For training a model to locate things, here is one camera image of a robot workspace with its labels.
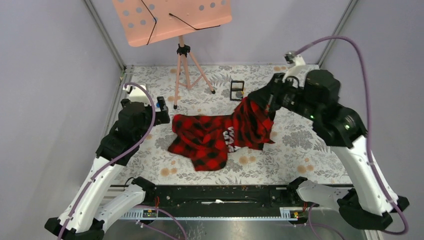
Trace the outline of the red black plaid shirt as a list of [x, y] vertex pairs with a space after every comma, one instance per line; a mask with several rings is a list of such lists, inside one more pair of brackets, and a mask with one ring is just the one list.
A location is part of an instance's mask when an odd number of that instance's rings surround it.
[[218, 171], [228, 155], [242, 148], [263, 150], [271, 140], [275, 113], [265, 114], [257, 104], [244, 98], [229, 115], [183, 115], [172, 119], [175, 140], [172, 154], [189, 158], [195, 171]]

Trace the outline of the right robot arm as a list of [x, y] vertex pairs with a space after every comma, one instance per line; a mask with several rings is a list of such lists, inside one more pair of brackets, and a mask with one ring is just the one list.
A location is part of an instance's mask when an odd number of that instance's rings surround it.
[[311, 120], [312, 130], [337, 155], [353, 186], [339, 189], [298, 177], [288, 185], [287, 201], [335, 210], [359, 230], [386, 231], [392, 213], [405, 210], [409, 201], [376, 178], [380, 169], [366, 149], [368, 131], [356, 111], [339, 103], [340, 82], [327, 70], [308, 72], [303, 86], [295, 87], [296, 81], [295, 76], [276, 73], [247, 97], [269, 113], [285, 108]]

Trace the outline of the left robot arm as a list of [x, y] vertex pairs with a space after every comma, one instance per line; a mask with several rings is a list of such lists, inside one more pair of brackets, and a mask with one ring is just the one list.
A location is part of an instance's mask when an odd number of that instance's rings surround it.
[[113, 180], [139, 150], [154, 126], [170, 122], [164, 97], [151, 104], [125, 98], [109, 133], [101, 140], [83, 185], [67, 209], [49, 218], [44, 228], [60, 240], [101, 240], [106, 231], [136, 204], [152, 204], [155, 192], [141, 183], [132, 183], [106, 204], [102, 201]]

